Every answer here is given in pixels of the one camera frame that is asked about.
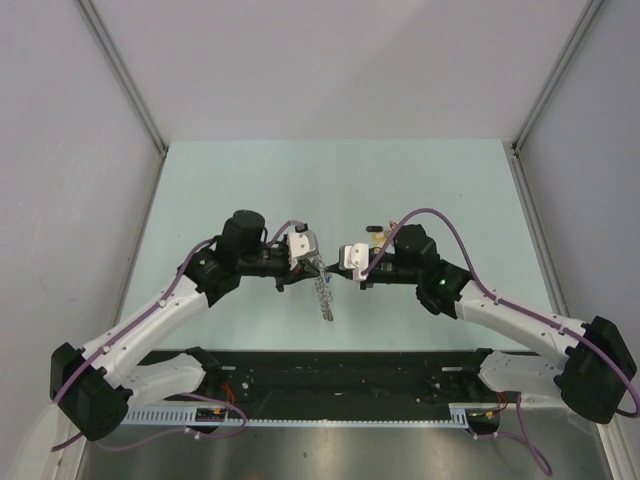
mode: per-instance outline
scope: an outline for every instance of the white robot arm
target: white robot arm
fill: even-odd
[[[447,223],[469,270],[441,259],[435,241],[421,225],[406,225],[416,213],[432,213]],[[391,243],[393,254],[386,252]],[[358,282],[361,290],[374,284],[416,285],[418,300],[434,315],[444,313],[477,323],[539,355],[476,351],[468,368],[495,392],[561,398],[583,417],[609,423],[637,370],[618,329],[609,320],[596,317],[586,323],[542,312],[485,286],[451,222],[433,209],[407,215],[388,234],[381,249],[370,249],[365,243],[343,246],[338,263],[328,271]]]
[[[171,332],[238,287],[242,276],[273,277],[282,291],[320,275],[315,234],[296,222],[285,240],[261,240],[264,218],[241,210],[222,234],[198,244],[173,281],[140,311],[80,349],[68,343],[52,355],[51,398],[90,441],[112,432],[130,409],[193,392],[221,366],[200,348],[138,366]]]

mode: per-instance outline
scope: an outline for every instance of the metal floor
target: metal floor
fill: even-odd
[[[519,433],[511,408],[501,430]],[[596,427],[566,410],[525,412],[530,435],[554,478],[611,479]],[[124,445],[157,427],[120,427],[105,443]],[[543,479],[528,450],[509,439],[473,439],[463,430],[416,428],[253,428],[227,440],[168,436],[124,453],[86,448],[83,480]]]

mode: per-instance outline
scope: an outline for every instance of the metal frame edge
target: metal frame edge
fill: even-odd
[[[638,464],[629,449],[629,440],[620,419],[614,416],[609,425],[598,425],[598,432],[614,480],[640,478]]]
[[[558,273],[551,257],[549,242],[547,241],[544,229],[542,228],[542,222],[533,200],[533,195],[531,194],[529,182],[527,181],[524,169],[522,168],[520,155],[515,152],[513,147],[508,145],[505,145],[505,153],[507,155],[516,191],[520,198],[520,204],[527,222],[527,227],[529,228],[529,234],[533,241],[533,247],[535,249],[536,256],[538,257],[538,264],[542,271],[542,278],[547,288],[551,307],[555,313],[559,313],[563,316],[569,316],[567,301],[562,291]]]
[[[609,0],[590,0],[586,7],[583,9],[578,22],[573,28],[569,38],[567,39],[560,56],[556,60],[556,63],[551,69],[551,73],[545,80],[542,91],[536,98],[533,107],[529,111],[527,118],[525,119],[520,131],[516,135],[516,139],[513,142],[516,152],[520,152],[523,145],[527,141],[532,128],[544,112],[545,107],[549,104],[553,93],[556,91],[560,82],[564,78],[568,71],[569,65],[575,58],[576,53],[583,45],[584,40],[587,37],[587,33],[595,23],[599,14],[604,9]]]
[[[133,81],[129,69],[122,60],[122,56],[93,1],[74,0],[74,3],[153,145],[162,158],[166,157],[167,143],[164,141],[151,113],[149,113],[149,108]]]
[[[147,229],[147,224],[149,223],[149,217],[151,217],[151,209],[153,207],[153,203],[155,202],[156,195],[158,193],[158,186],[160,185],[160,179],[162,178],[162,171],[164,170],[165,162],[166,162],[166,158],[163,157],[160,160],[160,164],[158,165],[156,172],[154,173],[153,186],[151,188],[151,193],[149,194],[149,198],[145,202],[144,217],[140,224],[140,228],[138,229],[136,244],[133,249],[133,254],[131,255],[131,261],[127,266],[127,276],[125,278],[122,291],[120,292],[118,307],[116,309],[116,313],[111,323],[111,326],[115,326],[120,321],[122,310],[124,309],[124,303],[127,298],[127,293],[129,293],[129,287],[131,286],[131,281],[133,279],[133,272],[135,270],[135,266],[138,261],[138,256],[140,255],[140,250],[142,249],[142,240],[144,238],[144,232]]]
[[[78,478],[86,444],[87,440],[81,438],[64,449],[62,457],[57,464],[54,480],[76,480]]]

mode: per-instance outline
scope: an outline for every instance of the purple wire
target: purple wire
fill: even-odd
[[[80,375],[82,375],[82,373],[89,367],[89,365],[91,365],[94,361],[96,361],[98,359],[98,357],[100,357],[100,355],[102,355],[103,353],[103,348],[104,347],[111,347],[113,346],[116,342],[118,342],[122,337],[124,337],[125,335],[127,335],[131,330],[133,330],[134,328],[136,328],[138,325],[140,325],[142,322],[144,322],[147,318],[149,318],[158,308],[160,308],[160,301],[164,300],[166,301],[171,294],[173,293],[173,291],[176,289],[176,287],[178,286],[178,282],[180,281],[180,279],[182,278],[182,275],[184,275],[184,271],[187,269],[187,265],[189,264],[189,261],[191,260],[191,258],[195,255],[195,253],[200,250],[201,248],[205,247],[205,246],[211,246],[213,243],[215,242],[215,238],[213,239],[207,239],[207,240],[203,240],[202,242],[198,243],[195,247],[193,247],[191,249],[191,251],[189,252],[189,254],[187,255],[187,258],[185,259],[185,261],[182,263],[182,265],[180,265],[180,268],[178,269],[178,273],[176,273],[175,278],[173,279],[173,281],[171,282],[171,284],[169,285],[169,288],[167,288],[167,291],[160,297],[160,300],[158,300],[156,303],[154,303],[151,307],[149,307],[142,315],[140,315],[138,318],[136,318],[135,320],[133,320],[131,323],[127,324],[126,327],[124,327],[122,330],[120,330],[118,333],[116,333],[115,335],[113,335],[104,345],[102,345],[101,347],[99,347],[95,352],[93,352],[81,365],[80,367],[78,367],[72,374],[71,376],[69,376],[69,378],[67,379],[66,382],[64,382],[64,384],[62,385],[62,388],[60,388],[60,390],[58,391],[58,393],[56,394],[56,396],[53,398],[53,403],[58,405],[60,403],[60,400],[62,399],[62,397],[64,397],[64,395],[69,391],[69,389],[71,388],[71,385],[74,384],[74,382],[78,379],[78,377],[80,377]],[[56,452],[58,450],[61,450],[69,445],[71,445],[73,442],[75,442],[76,440],[78,440],[81,437],[81,435],[76,435],[75,437],[70,438],[69,440],[66,440],[65,442],[54,446],[51,451],[52,452]]]
[[[229,410],[233,410],[234,412],[236,412],[238,415],[240,415],[240,417],[242,418],[242,424],[236,428],[235,430],[232,430],[230,432],[226,432],[226,433],[203,433],[203,432],[198,432],[195,430],[192,430],[188,427],[186,427],[187,430],[185,430],[185,427],[178,427],[178,428],[170,428],[168,430],[163,430],[162,432],[158,432],[155,435],[151,435],[150,437],[147,437],[143,440],[140,440],[138,442],[132,443],[130,445],[124,445],[121,447],[113,447],[110,445],[105,445],[102,442],[97,442],[98,446],[103,449],[106,450],[108,452],[126,452],[129,450],[133,450],[134,448],[138,448],[141,447],[142,445],[146,445],[147,443],[153,442],[154,440],[157,440],[158,438],[161,437],[165,437],[167,435],[173,435],[176,433],[193,433],[194,435],[199,435],[205,438],[230,438],[230,437],[234,437],[236,435],[238,435],[240,432],[242,432],[244,429],[247,428],[247,423],[248,423],[248,419],[246,414],[238,407],[236,407],[235,405],[232,405],[231,403],[228,402],[223,402],[222,400],[216,400],[214,398],[209,398],[209,397],[204,397],[202,395],[198,395],[197,393],[183,393],[182,394],[183,397],[190,397],[196,400],[202,400],[205,402],[213,402],[217,405],[222,405],[224,407],[226,407]]]
[[[535,320],[538,320],[538,321],[544,323],[545,325],[558,330],[560,333],[566,333],[571,338],[573,338],[574,340],[577,340],[578,342],[582,343],[583,345],[585,345],[586,347],[591,349],[596,355],[598,355],[607,364],[607,366],[609,368],[611,368],[615,372],[615,374],[620,378],[620,380],[622,381],[624,386],[627,388],[627,391],[631,395],[631,398],[633,399],[633,403],[636,406],[636,411],[635,412],[625,412],[623,410],[616,410],[616,413],[618,413],[620,415],[623,415],[625,417],[629,417],[629,418],[638,418],[638,417],[640,417],[640,394],[638,394],[638,391],[631,384],[631,381],[627,378],[627,376],[620,369],[620,367],[618,367],[618,365],[616,365],[616,363],[613,360],[611,360],[611,358],[609,358],[609,356],[600,347],[595,345],[589,339],[584,338],[579,333],[576,333],[576,332],[574,332],[573,330],[571,330],[569,328],[564,328],[562,326],[562,324],[560,324],[558,322],[554,322],[553,320],[551,320],[549,318],[546,318],[545,316],[540,315],[539,313],[534,312],[533,310],[529,310],[528,308],[525,308],[525,307],[523,307],[521,305],[518,305],[516,303],[510,302],[509,300],[505,300],[503,298],[499,298],[498,299],[496,294],[491,292],[485,286],[485,284],[482,283],[482,280],[480,280],[480,277],[478,276],[478,273],[476,272],[475,268],[473,267],[473,263],[471,262],[471,258],[469,256],[469,252],[467,251],[467,248],[465,247],[464,242],[462,241],[462,237],[460,237],[460,234],[456,230],[456,227],[453,226],[453,223],[451,223],[451,220],[449,220],[442,212],[440,212],[438,210],[435,210],[433,208],[418,208],[416,210],[413,210],[412,212],[409,212],[407,215],[405,215],[404,218],[402,220],[400,220],[398,222],[397,226],[393,229],[393,231],[389,235],[389,238],[387,238],[387,241],[384,242],[384,245],[382,246],[382,248],[380,249],[378,254],[373,258],[373,260],[371,261],[369,266],[362,272],[364,275],[368,274],[380,262],[380,260],[382,259],[383,255],[385,254],[387,248],[389,248],[389,245],[391,244],[391,242],[393,242],[393,239],[395,238],[395,236],[400,231],[400,227],[402,227],[411,218],[413,218],[414,216],[416,216],[416,215],[418,215],[420,213],[430,213],[432,215],[435,215],[436,217],[440,218],[440,220],[442,220],[447,225],[447,227],[449,227],[449,230],[451,230],[451,233],[455,237],[456,242],[458,243],[458,246],[460,247],[460,251],[462,252],[462,256],[464,257],[464,261],[467,264],[467,268],[469,269],[469,272],[471,273],[471,276],[473,277],[473,280],[476,282],[476,284],[478,285],[478,287],[480,288],[482,293],[484,293],[488,298],[490,298],[494,302],[497,299],[497,302],[499,304],[501,304],[501,305],[504,305],[505,307],[511,308],[512,310],[515,310],[516,312],[522,313],[522,314],[527,315],[527,316],[529,316],[529,317],[531,317],[531,318],[533,318]]]
[[[51,449],[51,453],[55,453],[55,452],[59,452],[60,450],[64,450],[65,448],[67,448],[69,445],[71,445],[72,443],[77,442],[78,440],[80,440],[82,438],[82,433],[78,432],[76,433],[73,437],[71,437],[68,440],[65,440],[62,443],[59,443],[58,445],[56,445],[55,447],[53,447]]]
[[[301,227],[304,225],[304,223],[302,223],[299,220],[288,220],[284,223],[284,225],[282,225],[278,231],[276,232],[276,234],[273,236],[273,238],[271,240],[269,240],[265,246],[267,248],[272,247],[277,241],[278,239],[282,236],[282,234],[284,233],[284,231],[289,228],[291,225],[295,225],[296,227]]]
[[[529,451],[531,452],[531,456],[547,477],[553,475],[553,470],[551,469],[551,465],[547,461],[546,458],[540,453],[540,451],[535,447],[535,445],[531,442],[529,438],[529,434],[527,433],[527,429],[524,426],[524,419],[522,418],[522,393],[518,393],[516,397],[516,411],[518,412],[518,423],[520,424],[520,430],[522,430],[522,436],[524,437],[524,442],[527,444]]]
[[[510,438],[511,440],[515,440],[516,442],[519,442],[525,446],[529,446],[529,444],[524,438],[519,437],[514,433],[497,432],[495,435],[491,433],[487,435],[478,435],[471,428],[468,429],[468,432],[473,435],[474,439],[478,439],[478,440],[492,440],[494,438]],[[551,464],[549,463],[549,460],[547,460],[547,458],[535,445],[531,445],[530,448],[533,448],[533,451],[531,452],[531,454],[533,455],[533,458],[536,460],[536,463],[540,467],[540,470],[542,470],[542,473],[544,473],[547,477],[552,476],[553,468],[551,468]]]
[[[542,454],[542,452],[538,449],[538,447],[536,447],[533,444],[533,442],[531,442],[531,439],[529,438],[527,430],[524,426],[524,419],[522,418],[521,402],[522,402],[522,394],[518,393],[518,396],[516,397],[516,412],[518,413],[518,423],[520,424],[520,429],[522,430],[522,435],[523,435],[522,437],[519,437],[518,435],[515,435],[513,433],[507,433],[507,432],[505,433],[497,432],[495,434],[489,433],[485,435],[478,435],[476,432],[473,431],[471,427],[469,427],[468,431],[473,435],[474,439],[478,439],[478,440],[489,440],[492,438],[510,438],[511,440],[515,440],[516,442],[522,443],[523,445],[527,446],[527,448],[529,448],[529,451],[531,452],[531,456],[538,464],[538,467],[540,468],[542,473],[544,473],[547,477],[551,477],[553,475],[553,469],[551,468],[551,464],[549,463],[547,458]]]

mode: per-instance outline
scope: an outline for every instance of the purple cable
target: purple cable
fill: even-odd
[[[69,445],[71,445],[72,443],[77,442],[78,440],[80,440],[82,438],[82,433],[78,432],[76,433],[73,437],[71,437],[69,440],[65,440],[62,443],[59,443],[58,445],[56,445],[55,447],[53,447],[51,449],[51,453],[55,453],[55,452],[59,452],[60,450],[64,450],[65,448],[67,448]]]
[[[58,405],[60,403],[60,400],[69,391],[69,388],[71,388],[71,385],[73,385],[73,383],[78,379],[78,377],[80,377],[80,375],[82,375],[82,373],[89,367],[89,365],[91,365],[96,359],[98,359],[98,357],[100,357],[100,355],[102,355],[104,347],[111,347],[112,345],[114,345],[116,342],[118,342],[118,340],[120,340],[122,337],[127,335],[131,330],[133,330],[138,325],[140,325],[142,322],[144,322],[147,318],[149,318],[151,316],[151,314],[153,314],[158,308],[160,308],[160,303],[159,302],[161,300],[166,301],[171,296],[173,291],[176,289],[176,287],[178,285],[178,282],[182,278],[182,275],[184,275],[184,271],[186,270],[187,265],[189,264],[189,261],[195,255],[195,253],[198,250],[200,250],[201,248],[203,248],[203,247],[213,245],[214,242],[215,242],[215,237],[213,239],[203,240],[202,242],[198,243],[195,247],[193,247],[191,249],[191,251],[187,255],[187,258],[185,259],[185,261],[182,263],[182,265],[180,265],[180,268],[178,269],[178,273],[176,273],[176,276],[173,279],[173,281],[171,282],[171,285],[169,285],[169,288],[167,288],[167,291],[160,297],[160,300],[158,300],[158,302],[154,303],[142,315],[140,315],[138,318],[133,320],[131,323],[129,323],[126,327],[124,327],[118,333],[113,335],[104,345],[102,345],[95,352],[93,352],[80,365],[80,367],[78,367],[78,369],[76,369],[76,371],[74,371],[71,374],[71,376],[69,376],[67,381],[64,382],[64,384],[62,385],[62,388],[60,388],[60,390],[58,391],[56,396],[53,398],[53,403],[54,404]],[[75,437],[72,437],[72,438],[70,438],[69,440],[66,440],[63,443],[54,446],[51,451],[52,452],[56,452],[58,450],[61,450],[61,449],[65,448],[65,447],[71,445],[73,442],[78,440],[80,437],[81,437],[81,435],[80,436],[76,435]]]
[[[540,453],[540,451],[535,447],[535,445],[531,442],[529,438],[529,434],[527,433],[527,429],[524,426],[524,419],[522,418],[522,393],[518,393],[516,397],[516,411],[518,412],[518,423],[520,424],[520,430],[522,430],[522,436],[524,437],[524,442],[527,444],[529,451],[531,452],[531,456],[547,477],[553,475],[553,470],[551,469],[551,465],[547,461],[546,458]]]
[[[467,248],[465,247],[464,242],[462,241],[462,238],[460,237],[460,234],[456,230],[456,227],[453,226],[453,223],[451,223],[451,220],[449,220],[442,212],[440,212],[438,210],[435,210],[433,208],[418,208],[416,210],[413,210],[412,212],[409,212],[407,215],[405,215],[404,218],[402,220],[400,220],[398,222],[397,226],[393,229],[393,231],[389,235],[389,238],[387,238],[387,241],[384,242],[384,245],[382,246],[382,248],[380,249],[378,254],[373,258],[373,260],[371,261],[369,266],[362,273],[364,275],[367,275],[380,262],[380,260],[382,259],[383,255],[385,254],[387,248],[389,248],[389,245],[393,242],[393,239],[395,238],[395,236],[400,231],[400,227],[402,227],[411,218],[415,217],[416,215],[418,215],[420,213],[430,213],[432,215],[435,215],[436,217],[440,218],[440,220],[442,220],[447,225],[447,227],[449,227],[449,230],[451,230],[451,233],[455,237],[456,242],[458,243],[458,246],[460,247],[460,251],[462,252],[462,256],[464,257],[464,261],[467,264],[467,268],[469,269],[469,272],[471,273],[471,276],[473,277],[473,280],[476,282],[476,284],[478,285],[478,287],[480,288],[482,293],[484,293],[488,298],[490,298],[492,301],[495,302],[496,299],[497,299],[497,296],[493,292],[491,292],[484,285],[484,283],[482,283],[482,280],[480,280],[480,277],[478,276],[478,273],[476,272],[475,268],[473,267],[473,263],[471,263],[471,258],[469,257],[469,252],[467,251]],[[577,340],[578,342],[582,343],[583,345],[585,345],[586,347],[591,349],[596,355],[598,355],[607,364],[607,366],[609,368],[611,368],[615,372],[615,374],[618,377],[620,377],[620,380],[622,381],[624,386],[627,388],[627,391],[631,395],[631,398],[633,399],[633,403],[636,406],[636,411],[635,412],[625,412],[625,411],[622,411],[622,410],[616,410],[616,413],[618,413],[620,415],[623,415],[625,417],[629,417],[629,418],[638,418],[638,417],[640,417],[640,394],[638,394],[638,391],[631,384],[631,381],[627,378],[627,376],[620,369],[620,367],[618,367],[618,365],[616,365],[616,363],[613,360],[611,360],[611,358],[609,358],[609,356],[601,348],[599,348],[597,345],[595,345],[590,340],[584,338],[579,333],[576,333],[571,329],[564,328],[562,326],[562,324],[560,324],[558,322],[554,322],[553,320],[551,320],[549,318],[546,318],[545,316],[540,315],[539,313],[536,313],[536,312],[534,312],[532,310],[529,310],[528,308],[525,308],[525,307],[523,307],[521,305],[518,305],[516,303],[510,302],[509,300],[505,300],[503,298],[499,298],[498,299],[498,303],[501,304],[501,305],[504,305],[505,307],[511,308],[512,310],[515,310],[516,312],[522,313],[522,314],[527,315],[527,316],[529,316],[529,317],[531,317],[531,318],[533,318],[535,320],[538,320],[538,321],[544,323],[545,325],[558,330],[560,333],[566,333],[567,335],[569,335],[574,340]]]
[[[223,402],[222,400],[216,400],[214,398],[208,398],[208,397],[203,397],[202,395],[198,395],[196,393],[183,393],[182,394],[183,397],[190,397],[196,400],[202,400],[205,402],[213,402],[217,405],[222,405],[224,407],[226,407],[229,410],[233,410],[234,412],[236,412],[238,415],[240,415],[240,417],[242,418],[242,424],[236,428],[235,430],[232,430],[231,432],[227,432],[227,433],[203,433],[203,432],[198,432],[198,431],[194,431],[191,430],[188,427],[177,427],[177,428],[170,428],[168,430],[163,430],[162,432],[158,432],[155,435],[152,435],[150,437],[145,438],[144,440],[140,440],[139,442],[136,443],[132,443],[130,445],[124,445],[121,447],[112,447],[109,445],[105,445],[102,442],[97,442],[98,446],[103,449],[106,450],[108,452],[126,452],[129,450],[133,450],[134,448],[138,448],[141,447],[142,445],[146,445],[147,443],[153,442],[154,440],[157,440],[158,438],[167,436],[167,435],[173,435],[175,433],[193,433],[196,436],[202,436],[205,438],[230,438],[230,437],[234,437],[236,435],[238,435],[240,432],[242,432],[244,429],[247,428],[247,422],[249,421],[247,419],[247,416],[245,415],[245,413],[239,409],[238,407],[236,407],[235,405],[232,405],[228,402]]]
[[[273,238],[271,240],[269,240],[265,246],[267,248],[272,247],[277,241],[278,239],[282,236],[282,234],[284,233],[284,231],[289,228],[291,225],[295,225],[296,227],[301,227],[304,225],[303,222],[299,221],[299,220],[288,220],[284,223],[284,225],[282,225],[278,231],[276,232],[276,234],[273,236]]]
[[[491,433],[487,435],[478,435],[476,432],[473,431],[471,427],[469,427],[468,431],[470,434],[473,435],[474,440],[476,439],[491,440],[494,438],[510,438],[511,440],[515,440],[516,442],[519,442],[529,447],[529,449],[531,450],[531,455],[533,456],[536,463],[540,467],[540,470],[542,471],[542,473],[544,473],[547,477],[550,477],[553,475],[553,469],[551,468],[551,464],[549,463],[549,460],[547,460],[547,458],[542,454],[542,452],[535,445],[527,443],[527,440],[525,438],[519,437],[518,435],[515,435],[513,433],[503,433],[503,432],[496,432],[495,435]]]

